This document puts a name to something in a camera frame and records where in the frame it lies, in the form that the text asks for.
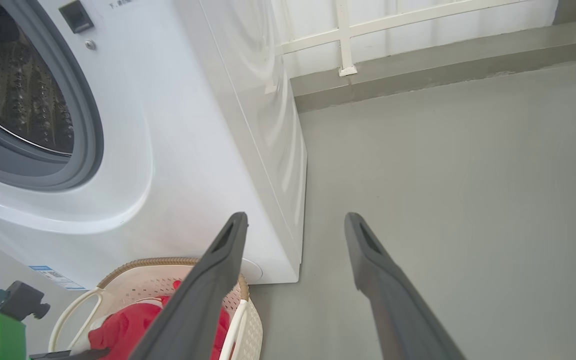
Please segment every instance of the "brown woven basket rim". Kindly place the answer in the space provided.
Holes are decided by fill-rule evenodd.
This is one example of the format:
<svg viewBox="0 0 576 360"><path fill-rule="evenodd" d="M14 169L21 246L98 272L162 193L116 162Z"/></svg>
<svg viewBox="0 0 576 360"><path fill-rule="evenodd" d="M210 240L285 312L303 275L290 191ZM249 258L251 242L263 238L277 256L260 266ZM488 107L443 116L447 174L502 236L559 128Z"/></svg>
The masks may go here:
<svg viewBox="0 0 576 360"><path fill-rule="evenodd" d="M128 262L119 266L113 272L109 273L108 276L103 278L101 282L99 282L98 287L99 289L105 289L108 284L119 275L123 274L130 269L135 269L139 267L155 267L160 265L185 265L185 266L194 266L199 262L199 259L196 257L153 257L150 259L139 259ZM249 296L249 289L248 283L246 282L246 278L244 275L239 274L237 282L239 284L239 289L241 291L241 298L245 301L250 301Z"/></svg>

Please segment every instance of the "washing machine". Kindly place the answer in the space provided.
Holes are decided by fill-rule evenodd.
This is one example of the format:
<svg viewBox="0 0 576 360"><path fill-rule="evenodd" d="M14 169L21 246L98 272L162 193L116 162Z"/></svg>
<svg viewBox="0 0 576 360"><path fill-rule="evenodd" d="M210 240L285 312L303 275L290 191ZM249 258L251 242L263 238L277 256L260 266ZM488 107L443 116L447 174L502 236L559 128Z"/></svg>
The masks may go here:
<svg viewBox="0 0 576 360"><path fill-rule="evenodd" d="M66 289L199 257L292 283L307 152L265 0L0 0L0 250Z"/></svg>

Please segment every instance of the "laundry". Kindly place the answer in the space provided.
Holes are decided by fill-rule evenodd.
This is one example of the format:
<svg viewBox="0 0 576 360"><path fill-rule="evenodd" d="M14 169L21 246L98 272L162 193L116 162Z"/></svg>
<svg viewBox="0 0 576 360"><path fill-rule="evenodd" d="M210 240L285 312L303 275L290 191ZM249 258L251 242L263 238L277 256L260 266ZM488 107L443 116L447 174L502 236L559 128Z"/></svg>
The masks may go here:
<svg viewBox="0 0 576 360"><path fill-rule="evenodd" d="M174 281L174 289L178 289L180 284L180 280ZM169 300L170 296L144 298L97 319L90 326L87 341L84 337L84 341L76 343L71 349L71 354L83 353L90 349L110 349L110 353L102 357L102 360L127 360ZM219 360L230 320L228 312L221 307L210 360Z"/></svg>

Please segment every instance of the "red cloth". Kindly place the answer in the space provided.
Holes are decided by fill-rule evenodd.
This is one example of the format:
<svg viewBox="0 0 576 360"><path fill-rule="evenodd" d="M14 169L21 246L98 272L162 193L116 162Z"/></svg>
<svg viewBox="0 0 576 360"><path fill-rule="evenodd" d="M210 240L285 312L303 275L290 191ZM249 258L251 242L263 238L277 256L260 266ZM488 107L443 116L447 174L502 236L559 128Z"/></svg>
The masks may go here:
<svg viewBox="0 0 576 360"><path fill-rule="evenodd" d="M181 281L175 281L173 287L177 289L180 283ZM169 298L161 296L160 300L166 305ZM88 333L90 349L110 348L110 353L101 358L103 360L127 360L146 333L148 326L161 311L162 308L151 303L133 303L124 307L108 316L100 328ZM230 321L228 312L222 307L210 360L219 360Z"/></svg>

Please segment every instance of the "washing machine door opening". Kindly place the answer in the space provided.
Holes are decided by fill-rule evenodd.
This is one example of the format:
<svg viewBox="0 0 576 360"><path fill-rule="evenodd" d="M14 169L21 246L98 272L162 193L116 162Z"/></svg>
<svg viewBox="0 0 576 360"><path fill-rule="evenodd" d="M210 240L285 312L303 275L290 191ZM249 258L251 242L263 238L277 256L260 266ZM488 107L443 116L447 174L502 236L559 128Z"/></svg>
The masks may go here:
<svg viewBox="0 0 576 360"><path fill-rule="evenodd" d="M64 37L37 0L0 0L0 182L69 189L102 154L99 112Z"/></svg>

